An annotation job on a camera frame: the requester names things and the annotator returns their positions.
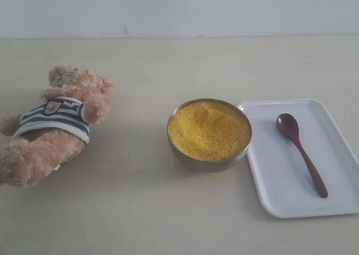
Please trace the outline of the dark brown wooden spoon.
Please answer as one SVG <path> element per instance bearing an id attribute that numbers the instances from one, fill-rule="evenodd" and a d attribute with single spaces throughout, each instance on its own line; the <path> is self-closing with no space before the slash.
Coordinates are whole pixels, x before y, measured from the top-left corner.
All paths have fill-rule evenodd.
<path id="1" fill-rule="evenodd" d="M 311 161 L 310 157 L 301 145 L 299 137 L 299 126 L 294 116 L 283 113 L 277 117 L 276 120 L 279 131 L 286 136 L 297 147 L 298 151 L 303 157 L 303 160 L 307 166 L 307 170 L 311 176 L 315 189 L 321 198 L 328 198 L 329 193 L 327 187 L 320 176 L 316 166 Z"/>

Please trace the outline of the tan teddy bear striped sweater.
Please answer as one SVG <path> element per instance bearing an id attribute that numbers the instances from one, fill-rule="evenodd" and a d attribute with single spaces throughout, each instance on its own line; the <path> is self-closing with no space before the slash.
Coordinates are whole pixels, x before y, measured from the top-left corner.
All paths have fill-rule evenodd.
<path id="1" fill-rule="evenodd" d="M 90 126 L 110 109 L 114 84 L 81 67 L 55 66 L 36 108 L 1 120 L 1 184 L 28 187 L 76 158 L 89 143 Z"/>

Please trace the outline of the steel bowl of yellow millet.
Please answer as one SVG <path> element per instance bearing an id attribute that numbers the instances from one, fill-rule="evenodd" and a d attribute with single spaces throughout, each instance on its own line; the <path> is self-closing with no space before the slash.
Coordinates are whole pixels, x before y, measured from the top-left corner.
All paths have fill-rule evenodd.
<path id="1" fill-rule="evenodd" d="M 246 156 L 252 127 L 245 113 L 226 101 L 201 98 L 176 108 L 167 122 L 171 150 L 196 172 L 227 170 Z"/>

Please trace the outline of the white rectangular plastic tray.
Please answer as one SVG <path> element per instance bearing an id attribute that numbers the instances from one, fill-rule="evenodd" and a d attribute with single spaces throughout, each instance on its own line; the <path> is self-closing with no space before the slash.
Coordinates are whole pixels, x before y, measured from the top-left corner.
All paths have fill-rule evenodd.
<path id="1" fill-rule="evenodd" d="M 247 157 L 263 208 L 281 218 L 358 213 L 358 160 L 326 107 L 315 99 L 248 101 L 239 105 L 252 126 Z M 329 195 L 317 193 L 296 146 L 278 129 L 288 113 Z"/>

